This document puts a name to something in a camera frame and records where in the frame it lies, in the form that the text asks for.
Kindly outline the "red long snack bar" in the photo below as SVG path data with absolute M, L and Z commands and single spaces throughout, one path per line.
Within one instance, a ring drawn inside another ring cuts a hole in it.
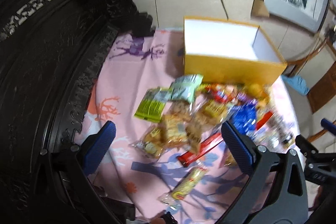
M 181 163 L 182 166 L 188 167 L 190 164 L 196 162 L 202 156 L 214 149 L 222 141 L 222 134 L 220 132 L 217 132 L 201 143 L 199 153 L 192 153 L 188 151 L 180 156 L 177 156 L 177 160 Z

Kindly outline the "blue snack bag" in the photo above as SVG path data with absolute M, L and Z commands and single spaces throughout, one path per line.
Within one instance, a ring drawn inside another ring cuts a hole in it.
M 257 110 L 254 103 L 240 105 L 233 113 L 231 123 L 238 133 L 248 135 L 256 131 Z

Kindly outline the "yellow long snack bar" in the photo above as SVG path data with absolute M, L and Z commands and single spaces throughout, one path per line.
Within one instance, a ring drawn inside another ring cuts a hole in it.
M 207 167 L 198 161 L 172 191 L 160 196 L 159 201 L 169 207 L 176 207 L 180 201 L 192 192 L 207 172 Z

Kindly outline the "blue cloth on chair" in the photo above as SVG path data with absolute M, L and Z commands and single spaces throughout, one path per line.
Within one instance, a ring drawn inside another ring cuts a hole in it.
M 297 93 L 302 96 L 307 96 L 310 91 L 310 88 L 307 86 L 306 81 L 299 75 L 288 77 L 285 75 L 281 76 L 284 83 L 288 84 L 293 88 Z

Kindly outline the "red round cake packet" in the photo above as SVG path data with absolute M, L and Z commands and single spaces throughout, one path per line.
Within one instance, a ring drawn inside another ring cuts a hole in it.
M 226 105 L 228 103 L 232 103 L 233 105 L 239 104 L 239 100 L 237 99 L 239 89 L 235 85 L 207 84 L 205 86 L 205 92 L 208 94 L 206 105 L 211 103 L 220 105 Z

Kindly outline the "wooden chair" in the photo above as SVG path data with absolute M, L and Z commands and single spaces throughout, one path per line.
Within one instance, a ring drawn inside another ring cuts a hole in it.
M 328 45 L 325 45 L 316 56 L 302 67 L 298 75 L 306 81 L 309 88 L 312 88 L 318 84 L 318 81 L 322 79 L 334 62 L 335 54 Z M 302 96 L 289 85 L 286 88 L 297 116 L 299 131 L 304 137 L 308 138 L 322 130 L 320 125 L 322 118 L 330 121 L 335 120 L 335 97 L 326 102 L 319 110 L 313 112 L 307 96 Z

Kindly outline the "clear cracker snack bag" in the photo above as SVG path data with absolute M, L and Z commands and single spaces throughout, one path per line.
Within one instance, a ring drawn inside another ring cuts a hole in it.
M 195 111 L 193 104 L 175 101 L 159 123 L 150 126 L 131 146 L 153 160 L 172 148 L 186 147 L 197 155 L 201 151 L 202 134 L 211 128 L 209 121 L 206 115 Z

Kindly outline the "light green snack packet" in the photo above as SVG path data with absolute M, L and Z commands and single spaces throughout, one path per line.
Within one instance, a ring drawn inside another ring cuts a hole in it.
M 202 80 L 203 76 L 200 74 L 178 77 L 170 85 L 170 99 L 172 101 L 186 101 L 188 103 L 193 103 L 195 91 L 202 83 Z

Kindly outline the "pink floral tablecloth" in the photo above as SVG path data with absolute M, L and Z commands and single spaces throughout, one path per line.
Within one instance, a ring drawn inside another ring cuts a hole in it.
M 219 132 L 231 121 L 266 156 L 303 156 L 280 74 L 286 62 L 257 25 L 187 18 L 183 31 L 119 35 L 103 63 L 75 140 L 104 124 L 95 185 L 149 221 L 167 210 L 180 223 L 214 223 L 253 177 Z

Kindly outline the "yellow cardboard shoe box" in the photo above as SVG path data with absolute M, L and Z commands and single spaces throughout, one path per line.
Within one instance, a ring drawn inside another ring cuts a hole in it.
M 183 19 L 184 73 L 207 83 L 272 85 L 287 62 L 256 24 L 201 16 Z

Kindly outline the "dark carved wooden sofa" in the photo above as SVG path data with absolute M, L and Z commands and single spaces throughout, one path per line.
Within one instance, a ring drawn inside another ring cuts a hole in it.
M 122 32 L 152 35 L 133 0 L 1 0 L 1 223 L 124 223 L 90 183 L 81 133 Z

